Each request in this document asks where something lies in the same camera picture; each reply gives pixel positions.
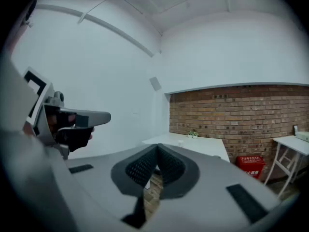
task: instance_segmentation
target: red box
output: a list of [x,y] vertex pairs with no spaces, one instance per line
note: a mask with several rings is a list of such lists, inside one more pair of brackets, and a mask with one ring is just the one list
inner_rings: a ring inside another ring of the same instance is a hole
[[245,171],[248,175],[258,179],[265,162],[260,156],[237,157],[236,166]]

